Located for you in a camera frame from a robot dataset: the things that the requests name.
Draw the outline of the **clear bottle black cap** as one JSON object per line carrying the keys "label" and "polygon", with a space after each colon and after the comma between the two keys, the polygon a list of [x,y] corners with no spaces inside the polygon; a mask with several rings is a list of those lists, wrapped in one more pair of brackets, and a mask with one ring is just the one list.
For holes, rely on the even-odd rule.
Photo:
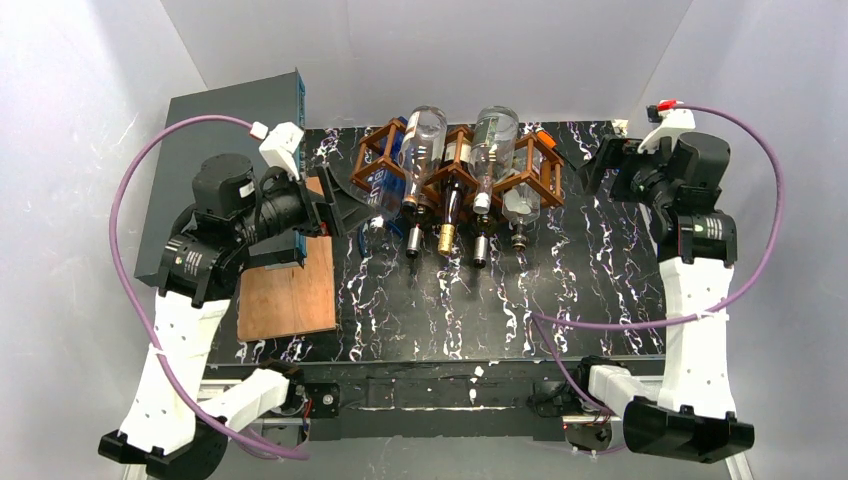
{"label": "clear bottle black cap", "polygon": [[447,119],[438,107],[422,105],[411,113],[398,156],[405,175],[404,214],[417,209],[422,188],[443,152],[446,135]]}

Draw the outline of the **clear bottle white neck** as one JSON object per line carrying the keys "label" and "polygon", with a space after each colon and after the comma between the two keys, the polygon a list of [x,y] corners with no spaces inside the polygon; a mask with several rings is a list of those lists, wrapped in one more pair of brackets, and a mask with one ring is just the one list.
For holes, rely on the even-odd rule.
{"label": "clear bottle white neck", "polygon": [[472,202],[475,214],[490,211],[493,188],[512,159],[518,127],[518,115],[508,107],[494,105],[478,114],[470,157],[472,174],[478,183]]}

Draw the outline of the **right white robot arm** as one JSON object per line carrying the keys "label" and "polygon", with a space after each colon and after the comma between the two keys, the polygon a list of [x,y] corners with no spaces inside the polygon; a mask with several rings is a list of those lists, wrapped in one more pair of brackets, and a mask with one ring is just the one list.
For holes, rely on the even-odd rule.
{"label": "right white robot arm", "polygon": [[578,170],[588,194],[614,171],[612,200],[644,205],[664,286],[666,330],[662,384],[656,394],[610,360],[578,369],[589,396],[621,418],[626,447],[645,455],[716,463],[750,449],[755,429],[738,419],[727,372],[727,298],[737,259],[734,219],[718,210],[729,144],[686,132],[652,152],[635,139],[608,136]]}

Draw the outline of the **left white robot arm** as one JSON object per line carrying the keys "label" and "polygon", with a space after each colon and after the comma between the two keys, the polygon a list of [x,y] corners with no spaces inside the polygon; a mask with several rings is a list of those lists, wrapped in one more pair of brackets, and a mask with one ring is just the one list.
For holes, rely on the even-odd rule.
{"label": "left white robot arm", "polygon": [[174,223],[156,275],[153,334],[141,381],[121,426],[105,434],[100,455],[136,464],[155,479],[206,479],[234,434],[284,406],[298,369],[268,362],[214,398],[198,393],[215,333],[228,311],[250,248],[300,232],[341,237],[374,213],[318,166],[319,192],[285,169],[262,177],[239,154],[205,160],[192,182],[193,203]]}

